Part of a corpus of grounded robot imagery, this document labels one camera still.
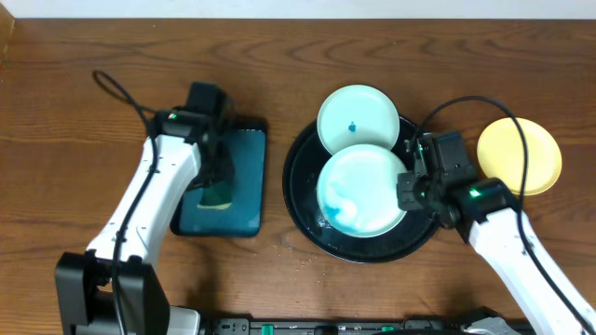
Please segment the green yellow sponge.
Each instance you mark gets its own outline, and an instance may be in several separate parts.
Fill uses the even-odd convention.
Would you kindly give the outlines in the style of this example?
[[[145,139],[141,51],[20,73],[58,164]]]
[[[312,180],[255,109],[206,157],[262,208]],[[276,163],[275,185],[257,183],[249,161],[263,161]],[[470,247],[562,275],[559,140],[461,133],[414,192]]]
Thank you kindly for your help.
[[[214,183],[204,188],[198,207],[205,209],[227,209],[233,199],[233,186],[227,182]]]

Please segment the yellow plate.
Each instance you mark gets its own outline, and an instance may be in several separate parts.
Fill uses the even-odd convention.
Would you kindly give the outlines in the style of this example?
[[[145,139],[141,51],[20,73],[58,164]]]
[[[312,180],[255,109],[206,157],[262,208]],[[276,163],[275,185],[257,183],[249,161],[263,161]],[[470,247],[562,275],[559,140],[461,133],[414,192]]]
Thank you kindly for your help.
[[[554,138],[537,123],[518,118],[528,149],[525,195],[552,187],[562,172],[562,153]],[[524,150],[521,135],[509,118],[490,124],[480,135],[477,157],[487,178],[498,178],[514,194],[521,190]]]

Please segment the light blue plate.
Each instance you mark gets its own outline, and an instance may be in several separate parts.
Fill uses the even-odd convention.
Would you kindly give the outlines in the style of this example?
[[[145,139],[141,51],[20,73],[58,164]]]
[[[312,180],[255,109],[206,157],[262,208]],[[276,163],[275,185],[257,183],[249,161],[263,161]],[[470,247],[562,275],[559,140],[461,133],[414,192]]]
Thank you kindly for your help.
[[[324,219],[356,238],[387,233],[406,216],[397,196],[398,176],[406,171],[386,148],[372,144],[344,148],[318,176],[316,194]]]
[[[320,106],[317,133],[330,154],[357,144],[392,149],[400,134],[400,116],[381,90],[365,85],[345,86]]]

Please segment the light blue plate top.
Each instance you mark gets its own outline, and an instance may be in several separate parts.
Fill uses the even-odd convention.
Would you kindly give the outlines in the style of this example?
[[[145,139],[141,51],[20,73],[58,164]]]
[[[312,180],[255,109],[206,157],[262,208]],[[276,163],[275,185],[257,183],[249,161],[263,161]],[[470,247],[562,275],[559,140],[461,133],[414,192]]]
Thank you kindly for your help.
[[[320,106],[317,133],[330,154],[357,144],[392,149],[400,134],[400,116],[381,90],[365,85],[345,86]]]

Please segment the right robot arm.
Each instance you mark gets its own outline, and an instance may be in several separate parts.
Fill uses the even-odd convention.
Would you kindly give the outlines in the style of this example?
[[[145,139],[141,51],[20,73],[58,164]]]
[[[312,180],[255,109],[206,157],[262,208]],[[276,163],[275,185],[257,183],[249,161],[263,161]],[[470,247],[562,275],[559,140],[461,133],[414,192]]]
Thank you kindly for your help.
[[[422,209],[455,229],[493,268],[537,334],[593,334],[595,310],[535,234],[521,200],[499,179],[449,183],[398,176],[404,210]]]

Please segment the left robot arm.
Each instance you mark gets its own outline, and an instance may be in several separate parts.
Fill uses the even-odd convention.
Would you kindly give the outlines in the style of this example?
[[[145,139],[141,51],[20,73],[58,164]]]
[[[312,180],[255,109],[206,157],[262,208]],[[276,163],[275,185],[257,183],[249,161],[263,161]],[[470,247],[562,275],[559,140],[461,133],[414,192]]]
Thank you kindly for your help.
[[[197,334],[198,311],[169,303],[156,275],[160,249],[183,194],[234,170],[221,112],[162,110],[146,121],[142,157],[115,212],[83,253],[55,269],[65,334]]]

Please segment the round black tray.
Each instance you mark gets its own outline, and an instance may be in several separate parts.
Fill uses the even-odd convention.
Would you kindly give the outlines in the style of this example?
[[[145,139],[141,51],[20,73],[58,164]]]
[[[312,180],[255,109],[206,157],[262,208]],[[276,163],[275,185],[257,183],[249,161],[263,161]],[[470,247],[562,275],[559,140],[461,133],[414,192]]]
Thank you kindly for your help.
[[[357,238],[330,226],[316,195],[318,176],[330,158],[318,137],[317,123],[312,122],[291,146],[283,168],[286,208],[314,245],[345,261],[382,263],[414,253],[437,232],[439,224],[423,210],[407,212],[396,227],[376,237]]]

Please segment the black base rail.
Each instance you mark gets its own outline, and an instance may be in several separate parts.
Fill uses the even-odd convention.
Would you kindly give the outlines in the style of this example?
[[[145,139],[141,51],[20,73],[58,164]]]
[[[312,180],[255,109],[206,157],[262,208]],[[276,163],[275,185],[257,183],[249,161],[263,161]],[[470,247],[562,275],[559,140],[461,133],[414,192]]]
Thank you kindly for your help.
[[[448,325],[442,321],[406,320],[384,322],[250,321],[220,318],[206,321],[199,335],[391,335],[391,334],[519,334],[503,319],[489,317],[470,325]]]

